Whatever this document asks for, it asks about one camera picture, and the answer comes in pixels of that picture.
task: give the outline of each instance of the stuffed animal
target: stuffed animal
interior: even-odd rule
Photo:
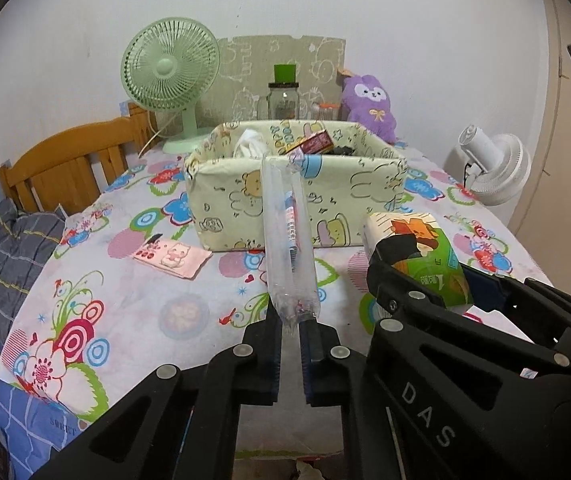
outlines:
[[[396,142],[394,129],[397,127],[397,120],[390,111],[390,99],[376,77],[347,77],[341,102],[349,110],[348,121],[363,124],[385,142]]]

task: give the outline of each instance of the gray plaid pillow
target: gray plaid pillow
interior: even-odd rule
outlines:
[[[0,343],[63,234],[54,213],[22,214],[6,198],[0,203]]]

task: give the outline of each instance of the wooden bed frame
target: wooden bed frame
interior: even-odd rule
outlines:
[[[1,166],[5,195],[30,213],[39,210],[32,189],[46,211],[54,211],[59,203],[68,214],[83,211],[100,195],[90,155],[98,155],[105,179],[111,184],[127,170],[124,144],[133,142],[140,152],[150,140],[147,111],[134,103],[128,107],[129,117],[71,128],[39,142],[14,166]],[[153,114],[150,122],[156,128]]]

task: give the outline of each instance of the plush toy face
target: plush toy face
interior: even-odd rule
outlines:
[[[341,95],[350,110],[358,108],[377,108],[390,110],[390,101],[379,80],[373,75],[353,76],[345,81]]]

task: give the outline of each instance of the fan stand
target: fan stand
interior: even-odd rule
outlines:
[[[194,105],[188,106],[181,112],[183,120],[183,132],[177,136],[170,137],[163,144],[163,152],[169,155],[182,155],[192,153],[203,141],[212,133],[211,128],[196,127],[196,113]]]

